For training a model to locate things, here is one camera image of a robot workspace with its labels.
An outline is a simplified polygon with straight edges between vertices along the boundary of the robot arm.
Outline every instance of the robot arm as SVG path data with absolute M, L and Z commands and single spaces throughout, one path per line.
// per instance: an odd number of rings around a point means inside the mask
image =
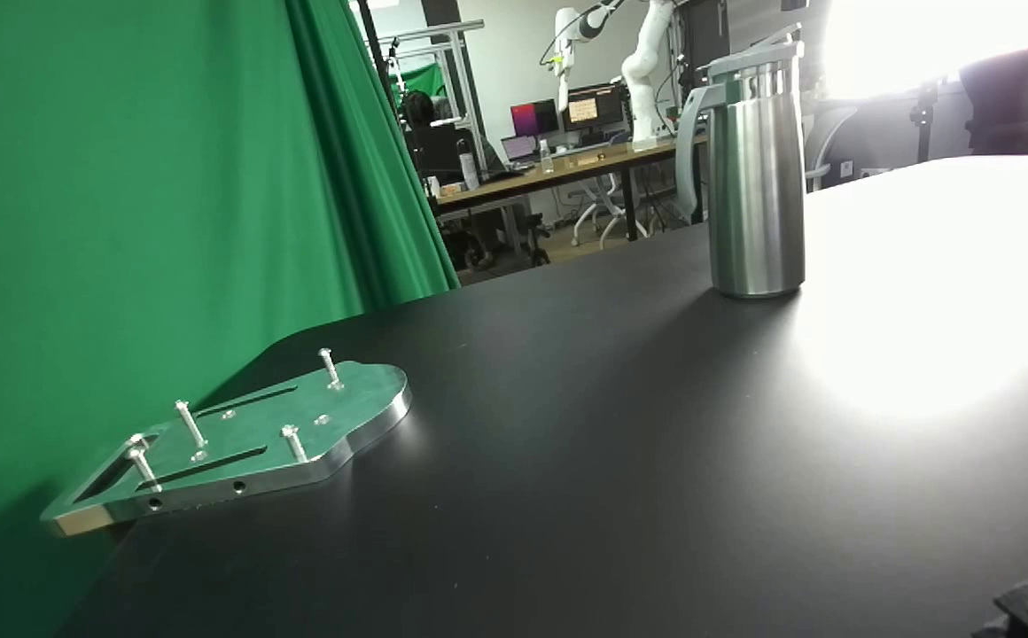
M 623 0 L 598 0 L 587 11 L 574 11 L 574 7 L 558 11 L 553 54 L 550 54 L 550 73 L 558 79 L 558 110 L 571 104 L 571 66 L 574 66 L 571 42 L 597 39 L 611 24 L 619 4 Z M 658 63 L 658 39 L 672 11 L 678 11 L 678 0 L 647 0 L 647 15 L 641 20 L 634 54 L 619 66 L 628 95 L 631 95 L 634 143 L 651 143 L 658 136 L 651 69 Z
M 647 0 L 647 15 L 634 39 L 634 54 L 623 56 L 619 73 L 631 98 L 631 143 L 656 143 L 658 139 L 658 110 L 656 110 L 656 63 L 658 63 L 658 39 L 678 15 L 672 0 Z
M 550 54 L 550 73 L 558 79 L 558 110 L 571 104 L 571 66 L 574 66 L 574 47 L 597 39 L 611 17 L 615 15 L 623 0 L 598 0 L 587 11 L 559 7 L 553 15 L 553 54 Z

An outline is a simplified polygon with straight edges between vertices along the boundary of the wooden desk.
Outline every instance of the wooden desk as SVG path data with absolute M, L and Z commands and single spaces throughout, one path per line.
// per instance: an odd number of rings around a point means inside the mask
M 542 191 L 542 187 L 558 187 L 558 184 L 568 184 L 568 182 L 585 182 L 585 178 L 597 178 L 597 172 L 619 172 L 623 182 L 623 208 L 628 208 L 628 238 L 634 241 L 634 208 L 639 208 L 639 199 L 634 199 L 634 166 L 641 161 L 656 161 L 656 158 L 665 158 L 672 156 L 672 139 L 663 139 L 663 143 L 645 143 L 645 146 L 597 146 L 597 147 L 579 147 L 579 153 L 562 153 L 562 156 L 550 156 L 542 166 L 529 169 L 529 172 L 517 172 L 517 178 L 508 178 L 508 182 L 493 182 L 493 184 L 482 184 L 475 191 L 456 191 L 456 187 L 443 187 L 439 199 L 437 199 L 437 211 L 452 211 L 452 208 L 472 208 L 472 205 L 493 205 L 493 200 L 503 200 L 503 199 L 520 199 L 529 191 Z
M 1028 577 L 1028 158 L 807 199 L 807 283 L 705 230 L 305 330 L 234 398 L 394 362 L 415 412 L 321 486 L 151 517 L 65 635 L 959 638 Z

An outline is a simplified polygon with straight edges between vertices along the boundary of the green backdrop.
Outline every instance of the green backdrop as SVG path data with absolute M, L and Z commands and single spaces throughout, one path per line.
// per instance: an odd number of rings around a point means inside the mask
M 84 457 L 449 287 L 345 0 L 0 0 L 0 635 L 109 551 L 35 522 Z

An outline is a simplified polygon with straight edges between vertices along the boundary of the bright light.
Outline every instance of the bright light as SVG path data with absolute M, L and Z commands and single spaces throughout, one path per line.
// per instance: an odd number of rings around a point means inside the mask
M 1011 50 L 1028 50 L 1028 0 L 834 0 L 825 95 L 904 91 Z
M 1028 208 L 1028 161 L 931 161 L 931 187 L 908 187 L 910 172 L 878 178 L 878 216 L 847 216 L 858 200 L 851 187 L 822 191 L 819 216 L 851 226 L 819 223 L 807 238 L 829 258 L 807 270 L 794 345 L 822 393 L 851 403 L 861 426 L 873 414 L 929 430 L 1028 381 L 1028 218 L 1015 232 Z

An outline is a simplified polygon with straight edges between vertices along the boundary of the computer monitor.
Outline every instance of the computer monitor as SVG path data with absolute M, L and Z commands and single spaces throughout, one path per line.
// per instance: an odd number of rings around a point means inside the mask
M 579 146 L 628 139 L 631 136 L 628 88 L 615 81 L 571 88 L 562 132 L 568 139 L 579 139 Z
M 553 136 L 558 132 L 558 104 L 553 98 L 515 104 L 510 119 L 515 119 L 517 139 Z

